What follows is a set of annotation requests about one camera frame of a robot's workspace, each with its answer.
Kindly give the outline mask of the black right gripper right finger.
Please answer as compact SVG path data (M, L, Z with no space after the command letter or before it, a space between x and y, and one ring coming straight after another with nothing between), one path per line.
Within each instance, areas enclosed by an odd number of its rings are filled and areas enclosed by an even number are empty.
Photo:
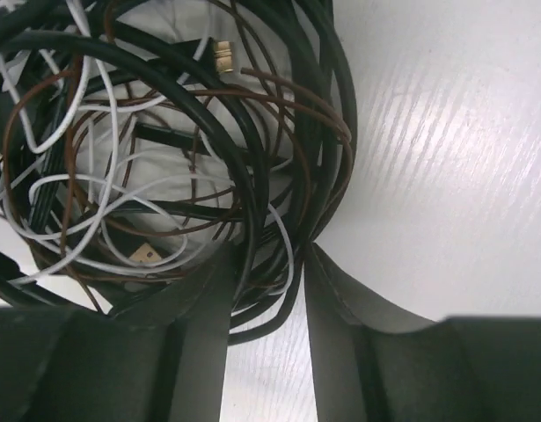
M432 320L387 300L354 277L318 245L305 254L305 303L320 421L444 421L446 404L418 375L391 402L373 337L423 330ZM409 404L401 400L409 399Z

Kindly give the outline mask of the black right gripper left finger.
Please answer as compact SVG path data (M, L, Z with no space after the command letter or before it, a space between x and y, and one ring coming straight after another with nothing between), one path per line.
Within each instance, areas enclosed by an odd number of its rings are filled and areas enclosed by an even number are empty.
M112 309L119 321L164 329L149 421L220 418L236 291L235 251L225 243L183 279Z

